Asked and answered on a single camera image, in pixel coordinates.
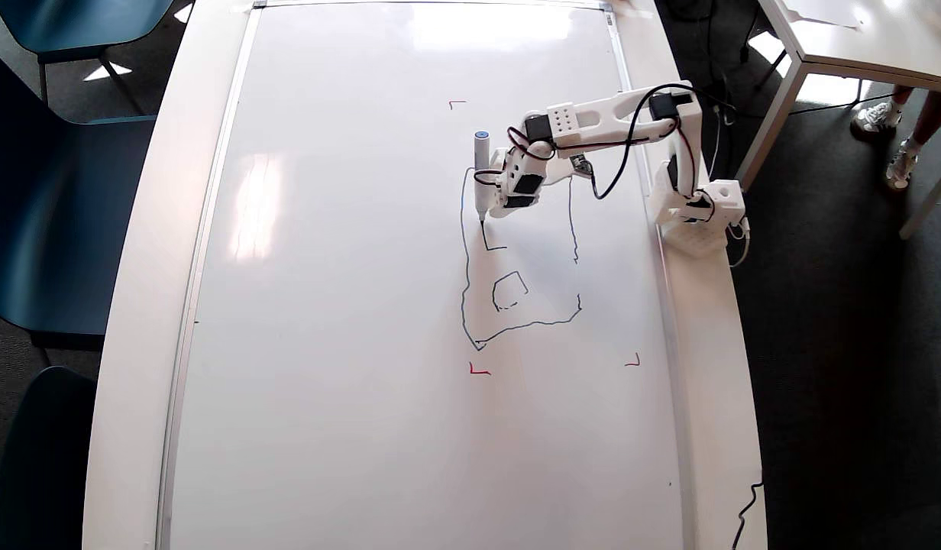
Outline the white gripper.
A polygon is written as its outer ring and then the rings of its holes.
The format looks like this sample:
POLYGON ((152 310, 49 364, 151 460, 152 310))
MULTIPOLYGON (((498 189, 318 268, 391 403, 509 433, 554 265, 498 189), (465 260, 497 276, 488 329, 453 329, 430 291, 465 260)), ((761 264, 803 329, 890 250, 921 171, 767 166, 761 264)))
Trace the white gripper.
POLYGON ((493 218, 502 218, 511 215, 517 209, 530 208, 539 199, 539 195, 515 194, 501 192, 501 195, 492 195, 489 202, 488 215, 493 218))

